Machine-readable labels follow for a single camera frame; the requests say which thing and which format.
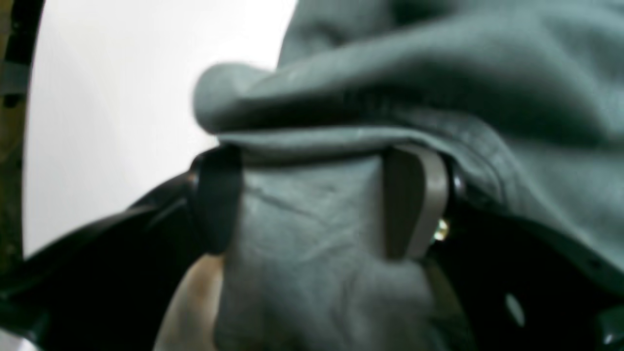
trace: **white wall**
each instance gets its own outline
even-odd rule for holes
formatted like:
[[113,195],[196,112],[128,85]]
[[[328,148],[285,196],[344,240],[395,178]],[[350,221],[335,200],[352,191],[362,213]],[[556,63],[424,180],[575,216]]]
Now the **white wall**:
[[47,0],[27,121],[24,252],[123,210],[216,144],[199,74],[271,68],[295,0]]

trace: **gray-green fabric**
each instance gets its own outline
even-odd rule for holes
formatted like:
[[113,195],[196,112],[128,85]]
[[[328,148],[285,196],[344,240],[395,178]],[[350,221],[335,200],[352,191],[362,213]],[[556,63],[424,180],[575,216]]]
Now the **gray-green fabric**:
[[195,90],[245,151],[220,350],[448,348],[420,266],[379,250],[378,152],[406,141],[624,270],[623,62],[623,1],[300,1],[276,71]]

